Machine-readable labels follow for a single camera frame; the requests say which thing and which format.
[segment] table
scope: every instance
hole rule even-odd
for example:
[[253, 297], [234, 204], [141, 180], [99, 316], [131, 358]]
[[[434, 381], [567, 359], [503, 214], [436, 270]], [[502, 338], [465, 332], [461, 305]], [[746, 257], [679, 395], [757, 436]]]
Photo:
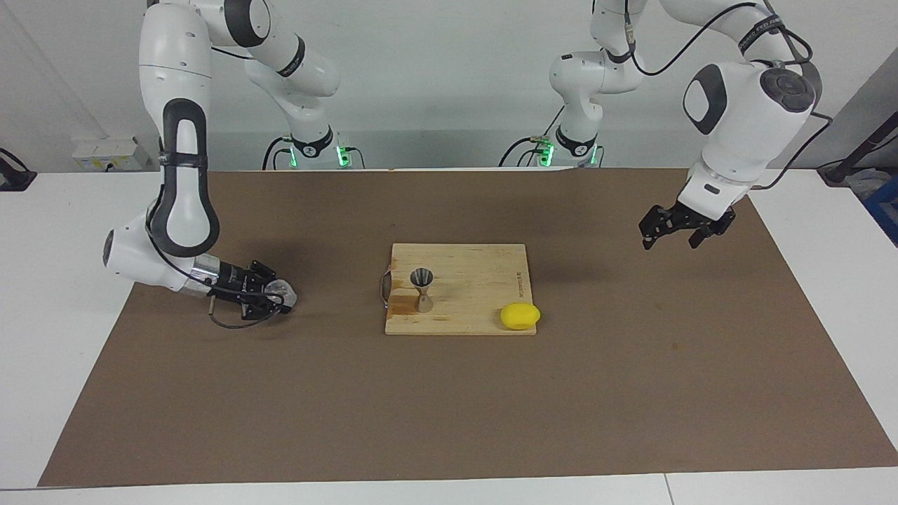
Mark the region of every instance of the table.
[[[35, 485], [131, 284], [101, 264], [109, 228], [155, 194], [155, 173], [44, 174], [0, 199], [6, 229], [0, 257], [0, 488]], [[752, 195], [812, 307], [893, 443], [898, 440], [898, 331], [881, 307], [898, 280], [898, 252], [848, 190], [794, 172]], [[68, 332], [60, 332], [66, 322]], [[887, 503], [898, 468], [752, 474], [523, 479], [456, 483], [329, 483], [176, 486], [90, 491], [4, 492], [0, 501], [193, 502]]]

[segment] yellow lemon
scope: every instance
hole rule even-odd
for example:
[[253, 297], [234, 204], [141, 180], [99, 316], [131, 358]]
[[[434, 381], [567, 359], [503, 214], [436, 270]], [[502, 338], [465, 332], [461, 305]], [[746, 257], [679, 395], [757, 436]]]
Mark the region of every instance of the yellow lemon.
[[511, 304], [502, 309], [499, 315], [502, 324], [509, 330], [529, 330], [536, 326], [542, 314], [534, 304]]

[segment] green status light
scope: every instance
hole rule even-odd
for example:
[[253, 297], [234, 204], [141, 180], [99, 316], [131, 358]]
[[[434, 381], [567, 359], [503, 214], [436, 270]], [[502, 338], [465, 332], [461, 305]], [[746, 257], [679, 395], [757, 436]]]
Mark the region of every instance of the green status light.
[[347, 154], [346, 149], [343, 147], [337, 146], [337, 159], [339, 160], [340, 168], [346, 168], [352, 165], [352, 158]]
[[551, 166], [552, 157], [555, 155], [555, 145], [551, 142], [546, 142], [545, 146], [542, 149], [542, 154], [540, 154], [540, 164], [542, 166]]

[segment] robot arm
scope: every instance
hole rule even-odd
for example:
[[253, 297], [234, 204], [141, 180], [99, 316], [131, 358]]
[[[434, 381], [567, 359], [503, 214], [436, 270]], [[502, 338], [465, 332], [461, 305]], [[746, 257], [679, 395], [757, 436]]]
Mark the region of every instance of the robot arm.
[[[207, 187], [210, 49], [213, 44], [247, 48], [265, 71], [311, 95], [309, 104], [315, 96], [334, 94], [339, 77], [326, 60], [306, 51], [298, 35], [286, 31], [270, 0], [149, 4], [141, 32], [140, 84], [163, 144], [162, 184], [146, 212], [110, 232], [103, 262], [117, 275], [150, 286], [237, 303], [247, 321], [286, 314], [296, 294], [276, 272], [258, 261], [242, 269], [207, 254], [219, 235]], [[311, 115], [321, 129], [321, 108]], [[312, 122], [298, 120], [297, 129], [308, 134]]]
[[[734, 4], [661, 2], [675, 19], [699, 26]], [[646, 249], [682, 229], [696, 230], [690, 239], [693, 248], [725, 233], [735, 219], [732, 206], [795, 138], [818, 98], [798, 64], [783, 65], [794, 56], [781, 34], [782, 21], [765, 7], [738, 8], [710, 28], [736, 41], [750, 62], [706, 66], [687, 88], [683, 108], [708, 142], [676, 204], [654, 206], [640, 222]]]
[[[642, 16], [646, 2], [629, 2], [633, 23]], [[552, 134], [552, 143], [556, 147], [552, 165], [588, 164], [603, 118], [602, 106], [596, 97], [628, 93], [642, 83], [643, 75], [629, 57], [623, 26], [624, 0], [598, 0], [590, 32], [602, 48], [566, 54], [552, 63], [550, 83], [564, 101], [559, 127]]]
[[[603, 48], [568, 54], [552, 65], [552, 87], [565, 103], [551, 140], [556, 147], [553, 164], [588, 165], [602, 121], [596, 97], [630, 92], [641, 83], [644, 71], [633, 31], [646, 1], [598, 0], [591, 30]], [[701, 27], [710, 23], [708, 28], [732, 39], [745, 59], [706, 66], [692, 80], [683, 107], [708, 143], [676, 205], [655, 206], [639, 224], [647, 249], [660, 236], [681, 229], [696, 230], [690, 243], [698, 247], [727, 230], [735, 218], [731, 207], [804, 126], [820, 85], [802, 76], [810, 68], [797, 61], [786, 27], [765, 5], [660, 1], [677, 21]]]
[[190, 0], [208, 23], [214, 46], [242, 47], [250, 80], [284, 112], [303, 168], [342, 166], [320, 98], [337, 92], [340, 76], [327, 58], [309, 49], [272, 0]]

